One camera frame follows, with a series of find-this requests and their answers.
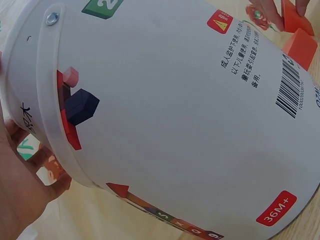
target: dark blue block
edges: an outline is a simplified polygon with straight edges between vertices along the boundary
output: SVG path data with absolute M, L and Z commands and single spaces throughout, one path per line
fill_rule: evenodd
M 80 89 L 64 102 L 66 118 L 69 123 L 77 126 L 92 118 L 100 100 L 90 92 Z
M 153 208 L 153 207 L 143 207 L 147 212 L 156 215 L 158 209 L 157 208 Z

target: small hole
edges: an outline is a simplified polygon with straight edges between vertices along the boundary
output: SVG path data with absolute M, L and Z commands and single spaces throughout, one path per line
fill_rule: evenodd
M 27 43 L 27 44 L 30 44 L 31 41 L 32 41 L 32 36 L 28 36 L 28 37 L 26 38 L 26 43 Z

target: green block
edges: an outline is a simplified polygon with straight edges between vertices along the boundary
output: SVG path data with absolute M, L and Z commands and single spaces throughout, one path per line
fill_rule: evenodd
M 161 210 L 157 210 L 156 211 L 156 214 L 155 214 L 157 217 L 165 220 L 166 222 L 171 222 L 173 219 L 175 219 L 175 217 L 165 213 L 164 211 L 161 211 Z
M 111 18 L 124 0 L 91 0 L 82 13 L 101 19 Z

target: red label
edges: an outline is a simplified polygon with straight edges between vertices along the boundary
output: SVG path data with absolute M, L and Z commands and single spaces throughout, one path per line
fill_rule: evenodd
M 217 10 L 207 22 L 208 26 L 221 34 L 227 33 L 233 17 L 226 14 L 224 11 Z
M 295 204 L 297 197 L 288 191 L 282 191 L 274 202 L 259 216 L 256 221 L 265 226 L 275 225 Z

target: warning label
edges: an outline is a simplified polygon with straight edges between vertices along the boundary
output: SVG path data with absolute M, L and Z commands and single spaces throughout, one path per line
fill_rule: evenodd
M 233 17 L 221 10 L 217 10 L 207 22 L 208 26 L 221 34 L 226 34 Z

